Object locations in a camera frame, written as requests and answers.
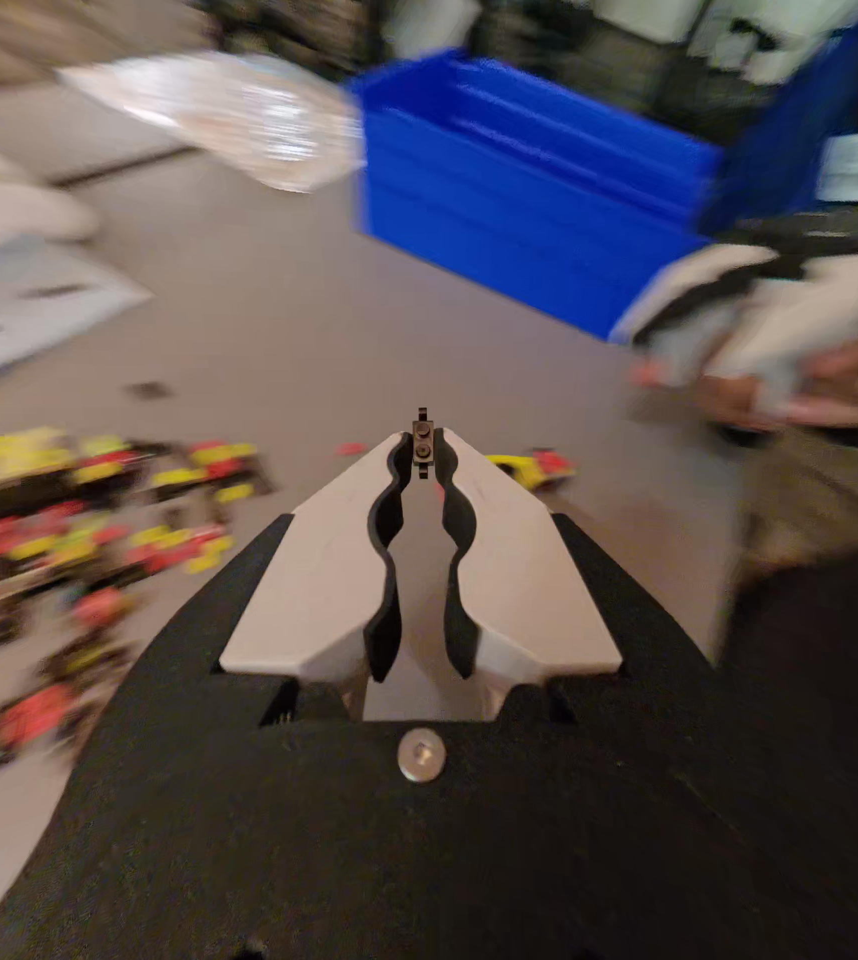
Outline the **clear plastic bag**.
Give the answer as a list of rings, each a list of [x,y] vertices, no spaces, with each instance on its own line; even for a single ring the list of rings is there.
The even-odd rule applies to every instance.
[[[275,190],[308,194],[364,166],[352,96],[276,56],[160,54],[60,68],[56,76]]]

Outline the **yellow red lego car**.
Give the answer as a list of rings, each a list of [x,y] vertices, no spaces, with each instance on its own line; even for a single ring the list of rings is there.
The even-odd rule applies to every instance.
[[[537,448],[527,454],[490,454],[486,459],[531,493],[542,493],[577,475],[575,465],[555,450]]]

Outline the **person's black sweater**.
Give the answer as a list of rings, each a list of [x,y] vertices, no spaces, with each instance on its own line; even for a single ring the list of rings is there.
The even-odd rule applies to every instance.
[[[772,840],[819,904],[818,956],[858,958],[858,552],[744,591],[719,675]]]

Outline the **lego instruction booklet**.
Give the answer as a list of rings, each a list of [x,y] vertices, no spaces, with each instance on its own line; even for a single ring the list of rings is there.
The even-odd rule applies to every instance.
[[[0,246],[0,370],[149,302],[152,293],[83,248]]]

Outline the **black lego part red stud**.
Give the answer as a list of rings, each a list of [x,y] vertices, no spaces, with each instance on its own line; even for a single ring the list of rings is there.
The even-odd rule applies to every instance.
[[[418,478],[428,480],[435,468],[435,423],[428,408],[418,408],[418,416],[411,426],[412,468]]]

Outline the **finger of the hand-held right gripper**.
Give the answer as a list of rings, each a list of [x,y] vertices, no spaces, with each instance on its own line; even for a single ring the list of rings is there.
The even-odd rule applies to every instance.
[[[777,257],[767,246],[710,244],[660,269],[622,313],[611,330],[611,342],[628,346],[678,297],[716,282],[726,272],[756,267]]]
[[[858,339],[858,257],[805,265],[798,281],[771,282],[706,365],[711,378],[792,378],[811,355]]]

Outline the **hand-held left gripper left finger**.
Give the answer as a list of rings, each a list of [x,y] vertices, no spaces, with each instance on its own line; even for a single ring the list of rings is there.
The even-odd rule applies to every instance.
[[[387,678],[401,643],[389,546],[404,524],[411,468],[411,433],[391,434],[286,516],[220,655],[224,672],[328,685],[363,718],[369,682]]]

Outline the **pile of lego pieces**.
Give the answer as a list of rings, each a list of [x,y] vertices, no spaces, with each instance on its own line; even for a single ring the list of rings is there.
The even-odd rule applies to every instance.
[[[0,648],[60,594],[70,636],[0,702],[0,769],[41,746],[77,758],[136,654],[136,589],[216,569],[233,508],[276,484],[248,442],[165,443],[49,428],[0,436]]]

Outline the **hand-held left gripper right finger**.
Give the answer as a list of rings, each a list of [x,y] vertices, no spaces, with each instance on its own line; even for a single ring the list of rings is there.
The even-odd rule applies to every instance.
[[[483,719],[517,687],[618,673],[623,657],[555,514],[448,428],[435,430],[435,477],[456,546],[445,647],[459,676],[476,679]]]

